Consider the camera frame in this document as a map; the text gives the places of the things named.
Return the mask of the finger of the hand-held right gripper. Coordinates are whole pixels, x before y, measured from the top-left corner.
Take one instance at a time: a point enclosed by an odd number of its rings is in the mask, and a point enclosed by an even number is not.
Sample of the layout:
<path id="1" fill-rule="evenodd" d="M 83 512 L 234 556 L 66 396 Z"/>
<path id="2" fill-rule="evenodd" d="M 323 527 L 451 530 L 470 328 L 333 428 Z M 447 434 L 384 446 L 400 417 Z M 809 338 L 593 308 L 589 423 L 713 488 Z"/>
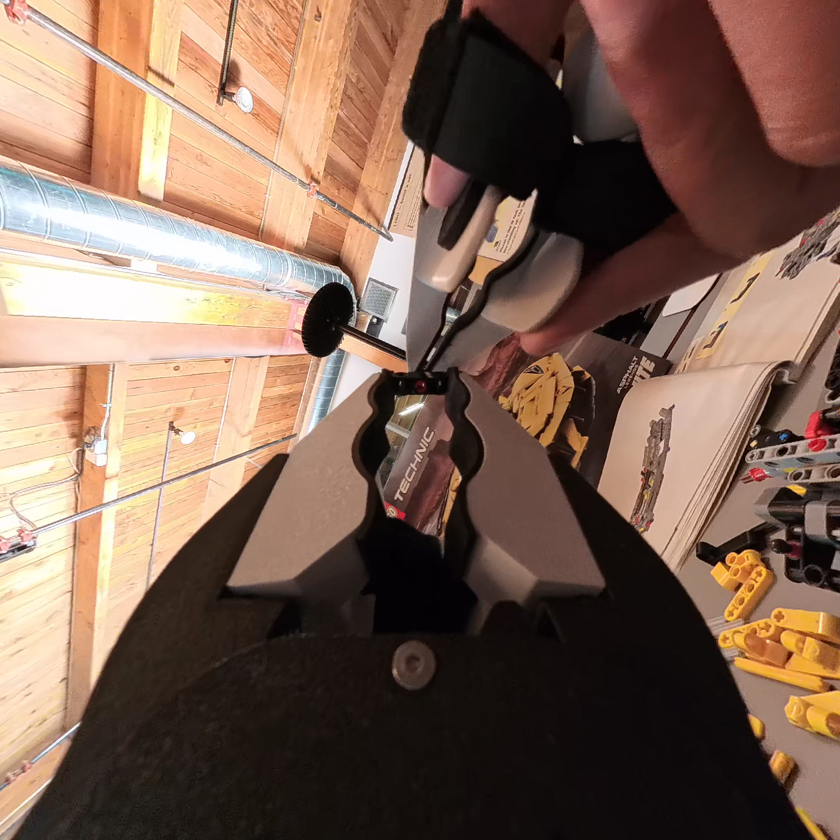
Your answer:
<path id="1" fill-rule="evenodd" d="M 464 369 L 514 333 L 543 326 L 581 275 L 584 246 L 576 238 L 525 238 L 485 278 L 479 294 L 440 340 L 435 369 Z"/>
<path id="2" fill-rule="evenodd" d="M 439 345 L 446 327 L 449 299 L 461 279 L 447 280 L 443 289 L 428 284 L 414 267 L 406 316 L 406 366 L 422 370 Z"/>

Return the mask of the small black lego connector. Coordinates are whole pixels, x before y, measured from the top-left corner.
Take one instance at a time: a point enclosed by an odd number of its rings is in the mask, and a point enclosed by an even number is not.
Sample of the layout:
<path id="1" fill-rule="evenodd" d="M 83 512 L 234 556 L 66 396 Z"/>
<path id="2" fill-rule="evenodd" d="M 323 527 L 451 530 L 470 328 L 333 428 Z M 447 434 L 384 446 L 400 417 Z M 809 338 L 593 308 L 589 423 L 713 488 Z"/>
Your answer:
<path id="1" fill-rule="evenodd" d="M 413 389 L 417 377 L 428 379 L 426 394 L 416 394 Z M 409 371 L 407 373 L 391 373 L 391 382 L 396 396 L 441 396 L 447 393 L 450 377 L 446 372 Z"/>

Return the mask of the silver ceiling pipe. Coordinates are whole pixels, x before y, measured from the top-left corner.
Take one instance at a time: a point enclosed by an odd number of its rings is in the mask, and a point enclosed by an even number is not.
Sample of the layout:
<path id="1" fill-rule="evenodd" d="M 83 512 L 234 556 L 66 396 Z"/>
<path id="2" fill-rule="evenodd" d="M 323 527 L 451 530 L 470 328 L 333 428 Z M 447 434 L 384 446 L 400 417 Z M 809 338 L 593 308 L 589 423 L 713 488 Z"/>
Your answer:
<path id="1" fill-rule="evenodd" d="M 190 480 L 192 478 L 202 476 L 204 474 L 209 474 L 215 471 L 216 469 L 221 469 L 223 467 L 230 466 L 239 462 L 240 460 L 249 459 L 251 456 L 259 455 L 266 452 L 267 450 L 276 448 L 284 444 L 288 444 L 294 441 L 297 436 L 297 434 L 291 434 L 285 437 L 280 437 L 275 440 L 271 440 L 268 443 L 253 447 L 242 453 L 231 455 L 221 460 L 218 460 L 215 463 L 203 465 L 196 469 L 182 473 L 178 476 L 160 480 L 159 482 L 153 485 L 143 487 L 139 490 L 136 490 L 124 496 L 116 497 L 112 500 L 104 501 L 103 503 L 97 506 L 83 509 L 67 517 L 49 521 L 48 523 L 42 526 L 36 526 L 30 529 L 23 528 L 19 530 L 17 535 L 15 535 L 12 538 L 2 538 L 1 563 L 3 564 L 5 562 L 17 558 L 18 556 L 33 552 L 36 549 L 38 538 L 46 535 L 48 532 L 69 527 L 72 524 L 76 524 L 77 522 L 84 521 L 88 518 L 100 515 L 103 512 L 109 511 L 111 509 L 123 507 L 131 503 L 132 501 L 136 501 L 150 494 L 160 494 L 163 490 L 167 489 L 168 487 L 179 484 L 185 480 Z"/>
<path id="2" fill-rule="evenodd" d="M 350 210 L 348 207 L 338 203 L 331 197 L 326 196 L 322 191 L 320 191 L 319 188 L 317 188 L 314 185 L 314 182 L 306 182 L 298 175 L 295 175 L 287 169 L 283 168 L 278 163 L 274 162 L 262 153 L 253 149 L 251 146 L 247 145 L 245 142 L 237 139 L 230 132 L 225 131 L 221 127 L 217 126 L 215 123 L 209 121 L 208 119 L 205 119 L 204 116 L 202 116 L 199 112 L 180 102 L 170 93 L 164 91 L 162 88 L 156 86 L 152 82 L 143 79 L 139 74 L 135 73 L 130 68 L 126 67 L 124 64 L 120 63 L 116 59 L 106 54 L 100 48 L 92 45 L 83 38 L 75 35 L 68 28 L 57 23 L 57 21 L 55 21 L 53 18 L 42 14 L 35 7 L 29 5 L 28 3 L 10 1 L 2 1 L 2 5 L 4 10 L 10 13 L 9 18 L 15 23 L 22 25 L 27 23 L 28 21 L 31 21 L 32 23 L 44 29 L 45 31 L 58 37 L 60 40 L 67 43 L 70 47 L 80 52 L 82 55 L 86 56 L 87 58 L 90 58 L 99 67 L 110 71 L 116 77 L 128 82 L 134 88 L 137 88 L 138 90 L 142 91 L 148 97 L 152 97 L 153 100 L 160 102 L 161 104 L 170 108 L 173 112 L 181 114 L 184 118 L 188 119 L 190 122 L 194 123 L 199 128 L 209 132 L 217 139 L 225 142 L 237 151 L 247 155 L 253 161 L 256 161 L 260 165 L 263 165 L 264 167 L 271 170 L 273 173 L 278 174 L 281 178 L 293 184 L 295 187 L 302 189 L 308 197 L 314 198 L 321 204 L 330 207 L 332 210 L 347 217 L 351 221 L 372 231 L 374 234 L 383 238 L 385 241 L 393 241 L 393 236 L 387 230 L 386 227 L 383 227 L 381 225 L 374 225 L 373 223 L 368 222 L 367 220 L 363 219 L 362 216 Z"/>

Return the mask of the printed paper sheet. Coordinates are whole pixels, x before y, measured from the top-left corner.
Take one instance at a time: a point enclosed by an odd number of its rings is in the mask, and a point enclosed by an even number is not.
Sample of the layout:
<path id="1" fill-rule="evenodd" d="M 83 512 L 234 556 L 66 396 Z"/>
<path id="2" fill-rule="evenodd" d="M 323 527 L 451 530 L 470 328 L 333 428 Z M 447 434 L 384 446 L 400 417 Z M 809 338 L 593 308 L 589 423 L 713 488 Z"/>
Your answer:
<path id="1" fill-rule="evenodd" d="M 424 154 L 414 144 L 406 149 L 402 179 L 395 189 L 393 208 L 388 216 L 388 231 L 396 237 L 414 239 L 422 206 Z M 537 193 L 528 199 L 504 199 L 486 231 L 469 280 L 482 286 L 489 273 L 507 261 L 520 247 L 528 232 Z"/>

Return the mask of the silver ventilation duct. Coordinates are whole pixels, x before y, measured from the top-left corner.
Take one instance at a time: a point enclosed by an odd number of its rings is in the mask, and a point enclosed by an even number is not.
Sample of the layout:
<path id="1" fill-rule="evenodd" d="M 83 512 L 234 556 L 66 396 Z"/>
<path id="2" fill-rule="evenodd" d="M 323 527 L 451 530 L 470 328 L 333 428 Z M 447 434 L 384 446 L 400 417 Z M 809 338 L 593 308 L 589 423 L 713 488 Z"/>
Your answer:
<path id="1" fill-rule="evenodd" d="M 347 276 L 302 255 L 2 159 L 2 369 L 299 354 Z"/>

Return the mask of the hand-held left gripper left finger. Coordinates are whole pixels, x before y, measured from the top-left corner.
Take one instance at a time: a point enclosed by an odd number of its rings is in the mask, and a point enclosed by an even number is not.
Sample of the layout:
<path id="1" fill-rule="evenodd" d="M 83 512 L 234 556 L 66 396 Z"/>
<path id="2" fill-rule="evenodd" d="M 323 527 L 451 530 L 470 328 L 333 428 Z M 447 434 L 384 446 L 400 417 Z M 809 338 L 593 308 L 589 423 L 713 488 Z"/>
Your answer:
<path id="1" fill-rule="evenodd" d="M 290 452 L 227 581 L 231 595 L 334 607 L 374 628 L 361 541 L 385 516 L 376 474 L 389 450 L 394 377 L 370 376 Z"/>

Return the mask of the thick open lego instruction booklet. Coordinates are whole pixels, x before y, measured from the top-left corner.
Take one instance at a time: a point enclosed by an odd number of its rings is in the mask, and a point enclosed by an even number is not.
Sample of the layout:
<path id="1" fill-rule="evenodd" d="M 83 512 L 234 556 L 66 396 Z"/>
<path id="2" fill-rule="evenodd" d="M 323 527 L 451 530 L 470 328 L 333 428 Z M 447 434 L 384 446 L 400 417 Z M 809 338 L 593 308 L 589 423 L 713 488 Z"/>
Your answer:
<path id="1" fill-rule="evenodd" d="M 678 572 L 734 477 L 791 362 L 735 364 L 635 384 L 618 411 L 599 494 Z"/>

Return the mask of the pile of yellow lego pieces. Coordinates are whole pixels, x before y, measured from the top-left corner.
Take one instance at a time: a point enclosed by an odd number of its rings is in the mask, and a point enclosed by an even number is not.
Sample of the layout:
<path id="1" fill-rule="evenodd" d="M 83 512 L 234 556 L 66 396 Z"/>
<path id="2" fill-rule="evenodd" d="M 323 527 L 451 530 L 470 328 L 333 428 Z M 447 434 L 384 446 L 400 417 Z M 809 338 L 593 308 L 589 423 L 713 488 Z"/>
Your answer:
<path id="1" fill-rule="evenodd" d="M 838 607 L 795 588 L 758 549 L 735 549 L 711 578 L 725 601 L 712 635 L 771 772 L 815 838 L 838 838 Z"/>

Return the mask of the long lego chassis assembly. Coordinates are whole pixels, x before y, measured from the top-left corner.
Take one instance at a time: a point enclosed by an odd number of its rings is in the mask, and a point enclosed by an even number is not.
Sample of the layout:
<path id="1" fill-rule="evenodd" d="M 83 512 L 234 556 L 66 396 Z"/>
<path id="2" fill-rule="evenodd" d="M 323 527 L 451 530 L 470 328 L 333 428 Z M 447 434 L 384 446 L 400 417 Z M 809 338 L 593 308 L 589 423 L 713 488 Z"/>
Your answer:
<path id="1" fill-rule="evenodd" d="M 784 576 L 839 593 L 839 350 L 824 386 L 826 405 L 801 434 L 753 426 L 741 482 L 783 481 L 762 494 L 756 511 L 780 529 L 770 546 L 784 558 Z"/>

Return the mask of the person's right hand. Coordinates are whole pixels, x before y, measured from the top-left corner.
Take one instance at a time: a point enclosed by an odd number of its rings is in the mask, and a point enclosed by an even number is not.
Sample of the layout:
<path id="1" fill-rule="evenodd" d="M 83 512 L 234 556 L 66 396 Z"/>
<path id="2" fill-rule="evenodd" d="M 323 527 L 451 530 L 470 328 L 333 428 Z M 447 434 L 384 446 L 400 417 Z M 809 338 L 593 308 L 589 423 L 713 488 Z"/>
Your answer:
<path id="1" fill-rule="evenodd" d="M 531 354 L 783 245 L 838 206 L 838 2 L 581 7 L 677 213 L 522 334 Z"/>

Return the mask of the black lego gear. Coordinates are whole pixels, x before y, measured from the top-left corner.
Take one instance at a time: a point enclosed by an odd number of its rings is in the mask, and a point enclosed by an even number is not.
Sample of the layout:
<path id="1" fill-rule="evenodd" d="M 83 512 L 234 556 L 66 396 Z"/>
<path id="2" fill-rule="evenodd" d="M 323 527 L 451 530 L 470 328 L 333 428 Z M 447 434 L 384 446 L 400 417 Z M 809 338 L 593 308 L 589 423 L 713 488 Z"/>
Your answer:
<path id="1" fill-rule="evenodd" d="M 330 282 L 311 297 L 303 316 L 300 335 L 304 350 L 313 358 L 325 358 L 340 348 L 348 335 L 364 346 L 406 362 L 406 352 L 350 323 L 355 314 L 351 289 L 338 281 Z"/>

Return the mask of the black lego crank piece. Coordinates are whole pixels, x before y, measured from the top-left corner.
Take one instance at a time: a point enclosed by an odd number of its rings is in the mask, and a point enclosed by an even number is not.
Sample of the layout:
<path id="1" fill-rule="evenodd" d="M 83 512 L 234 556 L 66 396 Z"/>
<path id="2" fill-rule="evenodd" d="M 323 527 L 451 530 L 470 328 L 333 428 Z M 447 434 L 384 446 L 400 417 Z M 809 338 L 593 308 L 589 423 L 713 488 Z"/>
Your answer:
<path id="1" fill-rule="evenodd" d="M 698 541 L 695 547 L 695 555 L 698 560 L 711 567 L 719 563 L 725 563 L 726 558 L 732 554 L 739 554 L 745 550 L 763 551 L 767 545 L 769 535 L 775 532 L 776 527 L 770 523 L 761 523 L 740 534 L 721 542 L 713 544 L 705 541 Z"/>

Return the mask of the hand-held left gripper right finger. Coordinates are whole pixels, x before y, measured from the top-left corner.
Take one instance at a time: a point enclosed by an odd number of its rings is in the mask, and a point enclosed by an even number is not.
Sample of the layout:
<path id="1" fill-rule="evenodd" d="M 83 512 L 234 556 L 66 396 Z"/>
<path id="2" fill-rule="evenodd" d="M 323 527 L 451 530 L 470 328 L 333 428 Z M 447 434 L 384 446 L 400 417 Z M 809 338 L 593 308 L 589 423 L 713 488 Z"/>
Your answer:
<path id="1" fill-rule="evenodd" d="M 472 377 L 450 369 L 449 455 L 460 482 L 446 524 L 446 561 L 476 597 L 479 630 L 500 603 L 531 611 L 546 599 L 605 587 L 547 451 Z"/>

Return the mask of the lego instruction sheet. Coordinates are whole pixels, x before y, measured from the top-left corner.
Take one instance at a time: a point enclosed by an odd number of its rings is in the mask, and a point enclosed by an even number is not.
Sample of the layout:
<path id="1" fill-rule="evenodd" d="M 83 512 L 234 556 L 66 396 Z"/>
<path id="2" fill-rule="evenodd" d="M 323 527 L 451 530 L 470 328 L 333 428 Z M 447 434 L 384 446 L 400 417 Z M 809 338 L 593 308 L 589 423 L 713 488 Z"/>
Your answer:
<path id="1" fill-rule="evenodd" d="M 838 312 L 839 210 L 725 277 L 676 372 L 735 364 L 803 366 Z"/>

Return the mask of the lego box with yellow car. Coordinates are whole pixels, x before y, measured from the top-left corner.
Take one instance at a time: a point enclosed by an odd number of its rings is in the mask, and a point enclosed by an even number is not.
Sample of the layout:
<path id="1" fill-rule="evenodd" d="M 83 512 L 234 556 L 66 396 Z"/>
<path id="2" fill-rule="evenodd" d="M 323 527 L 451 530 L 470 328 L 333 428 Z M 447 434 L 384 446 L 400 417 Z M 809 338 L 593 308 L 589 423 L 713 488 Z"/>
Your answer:
<path id="1" fill-rule="evenodd" d="M 669 373 L 672 363 L 589 333 L 542 354 L 500 341 L 472 375 L 548 453 L 597 487 L 618 412 L 637 384 Z M 453 426 L 441 395 L 405 396 L 386 426 L 391 443 L 378 480 L 385 513 L 441 536 L 460 477 L 449 455 Z"/>

